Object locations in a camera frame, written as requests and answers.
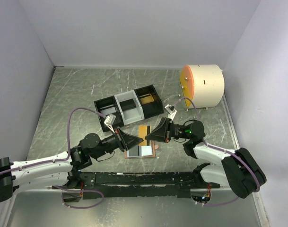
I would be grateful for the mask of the orange leather card holder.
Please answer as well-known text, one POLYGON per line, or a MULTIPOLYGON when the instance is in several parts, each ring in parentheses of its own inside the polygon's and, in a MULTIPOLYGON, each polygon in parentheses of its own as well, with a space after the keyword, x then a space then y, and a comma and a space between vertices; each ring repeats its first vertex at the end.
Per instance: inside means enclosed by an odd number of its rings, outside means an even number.
POLYGON ((159 145, 152 143, 150 146, 141 146, 139 147, 140 156, 129 158, 127 157, 127 151, 125 152, 125 159, 139 159, 139 158, 155 158, 156 150, 159 148, 159 145))

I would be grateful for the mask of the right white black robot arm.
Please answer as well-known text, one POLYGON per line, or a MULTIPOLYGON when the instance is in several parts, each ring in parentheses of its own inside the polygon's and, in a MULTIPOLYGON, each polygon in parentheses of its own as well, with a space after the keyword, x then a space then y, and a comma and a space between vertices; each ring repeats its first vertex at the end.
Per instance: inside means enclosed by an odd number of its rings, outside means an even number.
POLYGON ((205 141, 205 128, 198 120, 188 120, 184 124, 175 124, 163 117, 158 126, 148 133, 146 140, 168 143, 172 139, 184 139, 183 149, 186 155, 205 161, 193 176, 194 185, 205 187, 208 183, 217 183, 229 187, 239 198, 245 199, 267 182, 251 153, 245 148, 225 149, 205 141))

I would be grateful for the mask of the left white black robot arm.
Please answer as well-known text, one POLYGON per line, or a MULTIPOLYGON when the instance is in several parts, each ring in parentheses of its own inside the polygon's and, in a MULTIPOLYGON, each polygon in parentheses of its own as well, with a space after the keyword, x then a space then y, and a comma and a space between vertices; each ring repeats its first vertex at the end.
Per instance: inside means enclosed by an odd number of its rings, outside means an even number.
POLYGON ((80 185, 79 171, 92 165, 116 149, 125 152, 143 142, 143 139, 116 128, 112 135, 100 139, 96 133, 89 133, 79 144, 60 154, 32 161, 14 161, 9 157, 0 159, 0 203, 14 194, 47 186, 80 185))

